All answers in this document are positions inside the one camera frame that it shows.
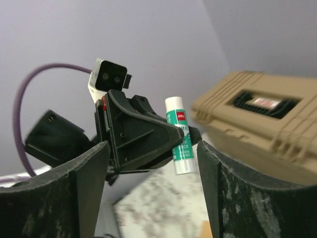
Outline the green white glue stick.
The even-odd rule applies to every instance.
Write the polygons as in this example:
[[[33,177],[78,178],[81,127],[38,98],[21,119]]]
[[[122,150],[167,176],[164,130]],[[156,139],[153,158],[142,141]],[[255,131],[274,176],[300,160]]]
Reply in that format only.
[[[172,149],[176,175],[190,174],[196,171],[190,130],[182,98],[169,97],[165,100],[166,120],[180,133],[180,141]]]

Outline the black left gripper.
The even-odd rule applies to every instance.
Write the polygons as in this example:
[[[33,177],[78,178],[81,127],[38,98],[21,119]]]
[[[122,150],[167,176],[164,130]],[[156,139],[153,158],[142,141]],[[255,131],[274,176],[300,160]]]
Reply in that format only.
[[[120,174],[153,169],[172,157],[171,150],[184,133],[158,116],[146,97],[126,98],[110,90],[96,106],[98,139],[110,145],[106,182],[113,185]]]

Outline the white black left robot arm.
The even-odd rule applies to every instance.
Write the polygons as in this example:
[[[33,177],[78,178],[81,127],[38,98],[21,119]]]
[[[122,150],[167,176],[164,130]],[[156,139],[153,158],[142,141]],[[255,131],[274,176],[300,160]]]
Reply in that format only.
[[[62,165],[107,141],[106,181],[113,184],[120,174],[144,173],[172,160],[172,147],[184,133],[158,116],[147,98],[127,98],[110,90],[95,104],[97,135],[89,139],[84,130],[58,115],[46,111],[29,132],[26,153],[51,167]]]

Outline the brown paper envelope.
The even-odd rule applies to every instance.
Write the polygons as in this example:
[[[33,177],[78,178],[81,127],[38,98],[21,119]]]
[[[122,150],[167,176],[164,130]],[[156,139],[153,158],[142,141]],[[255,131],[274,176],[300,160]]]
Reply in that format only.
[[[209,221],[202,222],[200,238],[213,238]]]

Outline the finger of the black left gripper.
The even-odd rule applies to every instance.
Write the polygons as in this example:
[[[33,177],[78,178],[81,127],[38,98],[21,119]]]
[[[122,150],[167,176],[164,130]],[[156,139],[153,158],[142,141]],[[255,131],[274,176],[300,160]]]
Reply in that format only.
[[[190,132],[191,143],[193,146],[198,144],[199,141],[202,140],[201,133],[197,128],[190,126],[189,132]]]

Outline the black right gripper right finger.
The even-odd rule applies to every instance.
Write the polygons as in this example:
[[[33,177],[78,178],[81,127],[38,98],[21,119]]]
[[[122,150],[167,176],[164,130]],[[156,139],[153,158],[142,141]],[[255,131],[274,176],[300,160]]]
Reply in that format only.
[[[315,238],[317,188],[282,181],[228,158],[205,141],[197,156],[215,238]]]

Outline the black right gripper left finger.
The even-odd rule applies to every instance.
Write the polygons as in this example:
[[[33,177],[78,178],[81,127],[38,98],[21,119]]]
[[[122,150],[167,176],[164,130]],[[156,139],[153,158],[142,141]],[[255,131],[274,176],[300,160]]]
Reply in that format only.
[[[101,142],[77,158],[0,190],[2,238],[92,238],[110,148]]]

